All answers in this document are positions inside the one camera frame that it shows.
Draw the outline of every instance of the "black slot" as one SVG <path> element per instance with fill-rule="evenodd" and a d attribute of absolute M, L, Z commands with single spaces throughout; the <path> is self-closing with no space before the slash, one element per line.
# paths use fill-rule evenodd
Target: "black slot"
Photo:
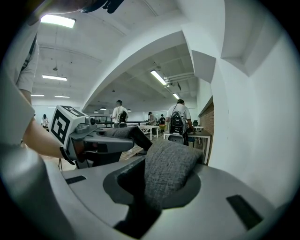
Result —
<path fill-rule="evenodd" d="M 67 182 L 67 184 L 72 184 L 72 183 L 75 183 L 75 182 L 80 182 L 80 181 L 85 180 L 85 179 L 86 179 L 86 177 L 84 177 L 84 176 L 77 176 L 77 177 L 66 179 L 66 182 Z"/>
<path fill-rule="evenodd" d="M 252 208 L 241 195 L 230 196 L 227 197 L 226 200 L 248 230 L 263 220 L 263 218 L 258 215 L 255 209 Z"/>

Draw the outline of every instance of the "person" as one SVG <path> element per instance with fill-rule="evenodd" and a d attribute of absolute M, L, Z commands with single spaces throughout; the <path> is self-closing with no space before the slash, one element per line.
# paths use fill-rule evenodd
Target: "person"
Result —
<path fill-rule="evenodd" d="M 33 12 L 24 23 L 2 61 L 1 77 L 4 76 L 16 84 L 20 92 L 31 104 L 31 91 L 35 77 L 39 48 L 36 36 L 40 19 L 46 14 L 70 13 L 77 10 L 91 12 L 100 8 L 103 0 L 28 0 L 25 12 Z M 63 158 L 60 144 L 32 117 L 23 141 L 41 155 Z"/>
<path fill-rule="evenodd" d="M 115 124 L 115 128 L 124 128 L 127 127 L 127 119 L 128 119 L 128 112 L 125 107 L 122 106 L 123 102 L 121 100 L 118 100 L 116 102 L 116 107 L 113 110 L 112 113 L 112 121 Z"/>
<path fill-rule="evenodd" d="M 161 118 L 159 119 L 159 124 L 164 125 L 165 124 L 165 118 L 164 115 L 161 115 Z"/>
<path fill-rule="evenodd" d="M 166 122 L 170 122 L 170 118 L 173 114 L 173 112 L 178 112 L 180 116 L 183 116 L 184 120 L 187 121 L 188 126 L 190 127 L 190 130 L 193 131 L 193 124 L 191 121 L 191 114 L 189 112 L 189 109 L 184 105 L 184 101 L 182 99 L 178 99 L 177 103 L 169 108 L 167 117 L 165 119 Z M 188 146 L 188 133 L 185 131 L 183 133 L 183 139 L 184 139 L 184 145 Z"/>
<path fill-rule="evenodd" d="M 41 121 L 42 127 L 46 128 L 48 130 L 48 123 L 49 123 L 48 118 L 47 118 L 46 114 L 44 114 L 43 118 L 42 118 L 42 121 Z"/>
<path fill-rule="evenodd" d="M 148 116 L 149 116 L 148 123 L 152 126 L 155 126 L 156 125 L 156 117 L 154 116 L 154 114 L 152 112 L 149 112 Z M 156 129 L 155 128 L 152 129 L 152 134 L 156 135 Z"/>

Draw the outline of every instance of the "floor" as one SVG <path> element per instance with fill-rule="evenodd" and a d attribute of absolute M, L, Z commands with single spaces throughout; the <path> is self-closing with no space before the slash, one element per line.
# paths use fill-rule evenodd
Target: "floor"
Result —
<path fill-rule="evenodd" d="M 158 140 L 163 139 L 163 134 L 161 132 L 158 133 L 158 138 L 156 138 L 156 136 L 152 136 L 152 142 L 155 143 Z M 190 142 L 189 143 L 189 147 L 193 147 L 193 143 Z M 195 141 L 195 148 L 198 149 L 202 149 L 202 143 L 199 144 L 198 141 Z M 132 149 L 126 151 L 126 152 L 122 152 L 121 157 L 120 157 L 120 161 L 126 161 L 129 158 L 131 158 L 132 156 L 134 156 L 136 153 L 140 152 L 142 150 L 142 148 L 140 148 L 139 146 L 135 145 Z M 48 157 L 48 156 L 41 156 L 44 160 L 48 160 L 48 161 L 53 161 L 57 166 L 59 164 L 59 159 L 55 158 L 55 157 Z M 70 171 L 70 170 L 74 170 L 76 168 L 75 165 L 71 165 L 70 163 L 68 163 L 66 160 L 62 159 L 61 160 L 61 164 L 62 164 L 62 170 L 63 171 Z"/>

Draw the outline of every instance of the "brick wall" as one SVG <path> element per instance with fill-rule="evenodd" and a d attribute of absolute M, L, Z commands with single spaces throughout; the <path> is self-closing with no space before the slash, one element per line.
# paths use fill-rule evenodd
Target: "brick wall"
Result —
<path fill-rule="evenodd" d="M 212 142 L 214 139 L 214 126 L 215 126 L 215 112 L 214 112 L 214 103 L 212 102 L 208 108 L 200 115 L 200 126 L 204 127 L 204 130 L 211 134 L 210 139 L 210 151 L 208 154 L 207 164 L 210 160 L 210 152 L 212 147 Z"/>

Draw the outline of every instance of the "ceiling light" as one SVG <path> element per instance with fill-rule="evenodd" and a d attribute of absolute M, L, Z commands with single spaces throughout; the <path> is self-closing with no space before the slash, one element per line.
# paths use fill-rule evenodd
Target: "ceiling light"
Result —
<path fill-rule="evenodd" d="M 55 77 L 55 76 L 49 76 L 49 75 L 42 75 L 43 78 L 47 78 L 47 79 L 54 79 L 54 80 L 61 80 L 61 81 L 66 81 L 67 78 L 66 77 Z"/>
<path fill-rule="evenodd" d="M 68 96 L 57 96 L 57 95 L 55 95 L 55 97 L 56 97 L 56 98 L 70 98 L 70 97 L 68 97 Z"/>
<path fill-rule="evenodd" d="M 52 23 L 52 24 L 61 25 L 68 28 L 73 28 L 75 22 L 76 22 L 75 19 L 50 15 L 50 14 L 43 16 L 41 20 L 41 23 Z"/>
<path fill-rule="evenodd" d="M 179 99 L 176 93 L 173 93 L 173 96 L 176 97 L 176 99 Z"/>
<path fill-rule="evenodd" d="M 151 74 L 153 76 L 155 76 L 156 79 L 159 80 L 163 85 L 167 85 L 167 83 L 164 81 L 164 79 L 155 70 L 152 70 Z"/>

